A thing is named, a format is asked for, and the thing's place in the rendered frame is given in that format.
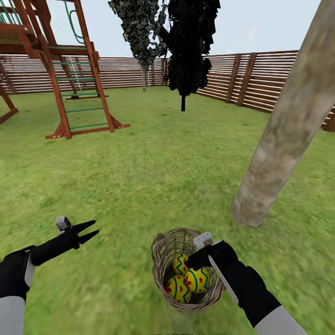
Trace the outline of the easter egg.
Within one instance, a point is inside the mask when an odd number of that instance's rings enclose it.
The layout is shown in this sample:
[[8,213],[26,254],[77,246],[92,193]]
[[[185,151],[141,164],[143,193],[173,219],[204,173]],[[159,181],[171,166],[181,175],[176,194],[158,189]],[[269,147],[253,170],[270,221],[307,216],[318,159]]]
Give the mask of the easter egg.
[[172,268],[176,275],[186,275],[188,272],[188,268],[184,264],[184,262],[188,260],[188,254],[186,253],[177,253],[172,261]]
[[210,272],[202,267],[199,270],[194,271],[193,268],[188,268],[186,275],[179,275],[185,277],[186,287],[194,294],[201,294],[207,290],[210,284]]
[[185,285],[185,277],[173,275],[166,284],[167,293],[178,303],[187,304],[192,300],[192,291]]

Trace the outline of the wicker basket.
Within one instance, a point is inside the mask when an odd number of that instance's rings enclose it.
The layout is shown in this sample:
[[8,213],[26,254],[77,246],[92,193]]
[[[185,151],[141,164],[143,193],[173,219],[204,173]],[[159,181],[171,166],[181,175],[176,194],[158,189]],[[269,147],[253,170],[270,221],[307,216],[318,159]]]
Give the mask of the wicker basket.
[[[201,293],[198,302],[191,303],[191,301],[187,304],[178,303],[174,298],[170,297],[167,293],[166,284],[168,283],[168,274],[170,268],[173,264],[173,261],[168,263],[166,257],[172,252],[172,249],[169,248],[169,245],[173,244],[173,236],[176,233],[183,233],[184,236],[191,234],[194,237],[202,234],[199,230],[191,230],[189,228],[175,228],[172,231],[167,232],[166,235],[162,233],[158,233],[151,245],[151,258],[153,261],[153,276],[156,285],[161,291],[163,297],[168,302],[169,306],[178,310],[180,313],[190,313],[190,312],[201,312],[203,310],[207,310],[211,305],[220,300],[221,294],[224,291],[227,291],[226,286],[223,284],[219,275],[216,273],[216,270],[213,269],[214,278],[210,279],[209,287],[206,291]],[[212,245],[214,240],[209,239],[204,242],[206,245]],[[164,249],[165,248],[165,249]],[[164,249],[162,252],[160,250]]]

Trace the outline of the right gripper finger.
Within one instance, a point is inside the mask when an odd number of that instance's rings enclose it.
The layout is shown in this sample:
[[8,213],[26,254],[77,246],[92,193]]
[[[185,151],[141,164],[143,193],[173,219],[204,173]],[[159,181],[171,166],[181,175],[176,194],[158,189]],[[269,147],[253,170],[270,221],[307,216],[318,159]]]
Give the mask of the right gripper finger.
[[189,269],[192,267],[192,265],[190,264],[190,261],[188,261],[188,260],[186,260],[186,261],[184,262],[184,264],[185,264],[186,267],[189,268]]

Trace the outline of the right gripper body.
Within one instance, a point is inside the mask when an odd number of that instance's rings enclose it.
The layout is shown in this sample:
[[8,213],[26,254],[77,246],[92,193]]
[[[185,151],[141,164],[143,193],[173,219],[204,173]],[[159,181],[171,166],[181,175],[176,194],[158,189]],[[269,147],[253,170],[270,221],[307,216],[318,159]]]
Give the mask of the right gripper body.
[[205,245],[202,249],[195,251],[188,255],[188,261],[190,261],[190,264],[192,265],[191,268],[193,268],[194,271],[199,270],[202,267],[209,266],[205,263],[204,260],[204,250],[208,247],[208,245]]

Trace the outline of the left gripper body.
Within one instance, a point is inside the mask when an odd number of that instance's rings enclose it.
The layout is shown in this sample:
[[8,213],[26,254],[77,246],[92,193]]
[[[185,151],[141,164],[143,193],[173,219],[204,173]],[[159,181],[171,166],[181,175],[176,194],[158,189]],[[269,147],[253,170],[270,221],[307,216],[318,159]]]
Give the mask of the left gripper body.
[[50,259],[55,258],[72,248],[77,250],[80,247],[78,244],[78,238],[75,240],[72,237],[70,227],[65,228],[65,233],[55,237],[44,244],[47,245],[48,256]]

